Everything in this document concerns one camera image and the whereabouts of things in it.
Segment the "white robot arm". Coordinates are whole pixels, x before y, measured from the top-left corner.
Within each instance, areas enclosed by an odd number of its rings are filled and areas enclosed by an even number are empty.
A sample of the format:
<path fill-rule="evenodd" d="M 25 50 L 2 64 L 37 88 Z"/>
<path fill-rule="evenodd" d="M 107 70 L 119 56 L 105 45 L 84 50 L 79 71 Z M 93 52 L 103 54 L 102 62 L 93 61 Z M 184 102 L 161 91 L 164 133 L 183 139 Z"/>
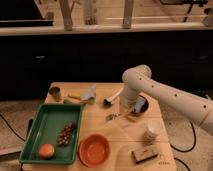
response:
<path fill-rule="evenodd" d="M 120 112 L 129 114 L 139 94 L 146 93 L 182 113 L 213 136 L 213 101 L 154 81 L 147 65 L 127 69 L 122 75 L 124 83 L 120 94 Z"/>

